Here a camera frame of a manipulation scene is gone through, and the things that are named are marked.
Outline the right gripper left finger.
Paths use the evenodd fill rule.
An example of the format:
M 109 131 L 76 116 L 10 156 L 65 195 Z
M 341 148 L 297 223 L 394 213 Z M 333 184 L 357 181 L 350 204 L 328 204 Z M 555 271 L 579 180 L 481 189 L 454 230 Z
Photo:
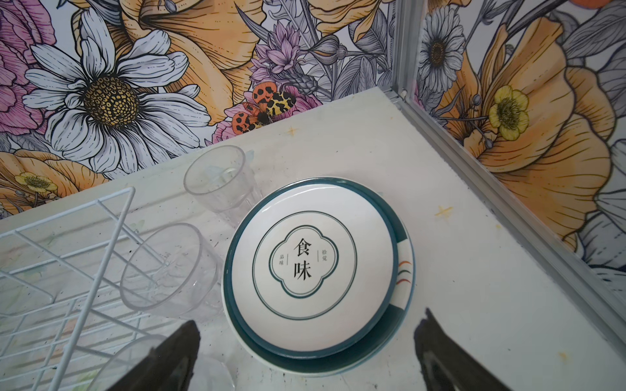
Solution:
M 190 320 L 169 337 L 149 335 L 118 351 L 104 366 L 106 390 L 187 390 L 201 334 Z

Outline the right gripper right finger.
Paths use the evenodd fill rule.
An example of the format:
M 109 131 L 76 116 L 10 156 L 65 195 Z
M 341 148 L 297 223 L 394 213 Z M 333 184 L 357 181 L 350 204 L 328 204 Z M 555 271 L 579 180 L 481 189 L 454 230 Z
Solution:
M 428 391 L 510 389 L 450 338 L 430 309 L 425 310 L 413 339 Z

